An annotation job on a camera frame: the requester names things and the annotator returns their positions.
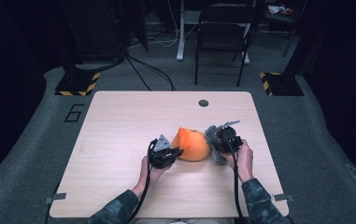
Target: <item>hand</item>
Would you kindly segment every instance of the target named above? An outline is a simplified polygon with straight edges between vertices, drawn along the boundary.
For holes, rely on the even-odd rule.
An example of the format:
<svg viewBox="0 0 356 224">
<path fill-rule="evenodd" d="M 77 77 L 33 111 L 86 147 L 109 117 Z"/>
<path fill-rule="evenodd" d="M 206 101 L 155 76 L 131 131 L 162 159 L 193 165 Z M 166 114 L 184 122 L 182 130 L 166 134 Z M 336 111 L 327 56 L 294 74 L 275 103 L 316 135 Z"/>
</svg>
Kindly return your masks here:
<svg viewBox="0 0 356 224">
<path fill-rule="evenodd" d="M 235 153 L 236 165 L 238 166 L 238 177 L 242 183 L 253 179 L 253 151 L 250 149 L 247 140 L 241 139 L 243 145 Z M 230 167 L 234 169 L 234 158 L 231 153 L 221 153 L 221 155 L 228 161 Z"/>
<path fill-rule="evenodd" d="M 172 164 L 164 167 L 163 169 L 157 169 L 157 168 L 151 168 L 150 172 L 150 185 L 149 187 L 153 186 L 158 179 L 160 179 L 161 175 L 171 168 Z M 145 189 L 146 186 L 146 179 L 148 177 L 148 156 L 143 157 L 142 159 L 142 166 L 140 168 L 140 176 L 139 180 L 137 181 L 136 186 L 132 189 L 134 194 L 136 194 L 137 198 L 142 197 L 143 190 Z"/>
</svg>

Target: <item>orange ball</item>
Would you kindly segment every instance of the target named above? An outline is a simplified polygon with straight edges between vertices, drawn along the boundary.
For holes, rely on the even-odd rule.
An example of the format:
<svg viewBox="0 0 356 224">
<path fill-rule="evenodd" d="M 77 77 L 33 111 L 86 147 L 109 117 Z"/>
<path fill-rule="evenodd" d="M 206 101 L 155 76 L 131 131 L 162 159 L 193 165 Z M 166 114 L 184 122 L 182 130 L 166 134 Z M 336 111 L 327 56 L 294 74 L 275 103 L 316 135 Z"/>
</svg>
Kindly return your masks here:
<svg viewBox="0 0 356 224">
<path fill-rule="evenodd" d="M 185 161 L 201 161 L 210 152 L 209 144 L 203 133 L 182 127 L 178 129 L 171 145 L 184 150 L 180 158 Z"/>
</svg>

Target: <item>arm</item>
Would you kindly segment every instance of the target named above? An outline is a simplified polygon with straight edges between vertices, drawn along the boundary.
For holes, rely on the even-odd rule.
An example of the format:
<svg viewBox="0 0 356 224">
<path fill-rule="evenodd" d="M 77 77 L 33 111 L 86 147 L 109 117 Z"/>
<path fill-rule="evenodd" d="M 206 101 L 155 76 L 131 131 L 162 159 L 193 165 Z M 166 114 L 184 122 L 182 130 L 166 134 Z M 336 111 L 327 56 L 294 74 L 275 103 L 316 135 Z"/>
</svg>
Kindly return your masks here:
<svg viewBox="0 0 356 224">
<path fill-rule="evenodd" d="M 235 153 L 238 166 L 238 178 L 242 182 L 250 223 L 286 223 L 285 218 L 271 203 L 271 196 L 263 188 L 252 172 L 253 151 L 248 142 L 242 139 L 242 147 Z M 234 169 L 232 154 L 221 154 Z"/>
<path fill-rule="evenodd" d="M 119 195 L 117 198 L 112 200 L 110 203 L 105 205 L 97 213 L 93 214 L 88 220 L 87 224 L 119 224 L 127 223 L 130 215 L 134 212 L 139 199 L 142 197 L 143 191 L 146 186 L 146 179 L 148 176 L 148 157 L 145 156 L 142 159 L 142 165 L 140 169 L 140 176 L 137 184 L 132 188 L 132 190 L 126 190 L 124 193 Z M 150 185 L 155 184 L 161 175 L 170 168 L 171 166 L 165 167 L 163 169 L 153 168 L 150 172 Z"/>
</svg>

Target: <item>table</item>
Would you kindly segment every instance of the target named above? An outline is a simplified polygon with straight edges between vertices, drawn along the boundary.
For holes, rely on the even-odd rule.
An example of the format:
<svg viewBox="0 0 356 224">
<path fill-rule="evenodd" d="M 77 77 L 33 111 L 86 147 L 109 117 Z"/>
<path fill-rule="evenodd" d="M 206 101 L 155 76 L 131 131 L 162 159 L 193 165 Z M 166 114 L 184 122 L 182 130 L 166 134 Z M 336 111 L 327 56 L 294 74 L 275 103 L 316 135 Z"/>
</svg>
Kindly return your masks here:
<svg viewBox="0 0 356 224">
<path fill-rule="evenodd" d="M 199 105 L 207 100 L 208 106 Z M 243 91 L 99 91 L 78 135 L 53 202 L 52 217 L 89 217 L 132 188 L 151 140 L 172 141 L 179 127 L 204 131 L 241 120 L 232 127 L 254 151 L 254 175 L 270 194 L 283 193 L 252 97 Z M 248 215 L 239 190 L 244 216 Z M 273 202 L 283 216 L 286 202 Z M 234 175 L 228 165 L 178 159 L 149 189 L 136 217 L 237 217 Z"/>
<path fill-rule="evenodd" d="M 252 5 L 255 7 L 256 6 L 256 1 L 252 1 Z M 198 24 L 198 19 L 200 17 L 200 11 L 196 10 L 186 10 L 184 7 L 184 0 L 181 0 L 180 2 L 180 37 L 179 37 L 179 42 L 178 42 L 178 54 L 177 54 L 177 61 L 181 62 L 183 61 L 184 57 L 184 45 L 185 45 L 185 30 L 184 30 L 184 25 L 185 24 L 193 24 L 197 25 Z M 249 30 L 249 24 L 245 25 L 245 34 Z M 245 64 L 249 64 L 249 55 L 247 54 L 245 57 Z"/>
</svg>

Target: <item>dark jacket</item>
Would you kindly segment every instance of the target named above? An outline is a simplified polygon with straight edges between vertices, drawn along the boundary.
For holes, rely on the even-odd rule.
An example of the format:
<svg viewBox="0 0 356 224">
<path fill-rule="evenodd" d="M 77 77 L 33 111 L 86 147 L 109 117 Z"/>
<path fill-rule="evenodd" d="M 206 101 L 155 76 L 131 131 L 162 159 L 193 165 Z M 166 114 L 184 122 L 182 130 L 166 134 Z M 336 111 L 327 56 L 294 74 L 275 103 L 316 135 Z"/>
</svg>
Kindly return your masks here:
<svg viewBox="0 0 356 224">
<path fill-rule="evenodd" d="M 271 203 L 271 196 L 258 179 L 251 179 L 242 184 L 247 204 L 250 223 L 288 223 L 277 208 Z M 139 199 L 126 190 L 100 211 L 92 215 L 87 224 L 127 223 Z"/>
</svg>

